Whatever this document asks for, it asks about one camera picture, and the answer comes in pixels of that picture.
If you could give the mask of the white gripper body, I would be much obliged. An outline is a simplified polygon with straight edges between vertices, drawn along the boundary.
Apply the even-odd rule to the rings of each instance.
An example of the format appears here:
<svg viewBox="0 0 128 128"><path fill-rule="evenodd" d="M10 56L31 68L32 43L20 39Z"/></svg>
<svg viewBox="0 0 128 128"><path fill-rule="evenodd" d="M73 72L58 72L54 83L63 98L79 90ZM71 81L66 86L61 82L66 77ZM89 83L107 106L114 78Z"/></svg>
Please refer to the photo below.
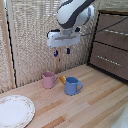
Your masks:
<svg viewBox="0 0 128 128"><path fill-rule="evenodd" d="M80 42L80 33L74 32L71 35L62 34L60 30L51 31L47 34L47 45L49 47L61 47L75 45Z"/></svg>

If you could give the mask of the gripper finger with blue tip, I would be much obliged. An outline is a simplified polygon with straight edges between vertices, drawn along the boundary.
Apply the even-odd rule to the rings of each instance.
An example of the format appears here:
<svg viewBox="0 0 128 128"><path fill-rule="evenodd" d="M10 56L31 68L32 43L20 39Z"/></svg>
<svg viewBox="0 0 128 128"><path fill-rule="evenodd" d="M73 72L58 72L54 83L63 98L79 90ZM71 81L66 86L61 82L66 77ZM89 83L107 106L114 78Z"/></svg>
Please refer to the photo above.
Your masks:
<svg viewBox="0 0 128 128"><path fill-rule="evenodd" d="M67 48L66 54L70 55L71 54L71 47Z"/></svg>
<svg viewBox="0 0 128 128"><path fill-rule="evenodd" d="M55 50L55 51L54 51L54 56L57 57L57 56L58 56L58 50L57 50L56 47L54 48L54 50Z"/></svg>

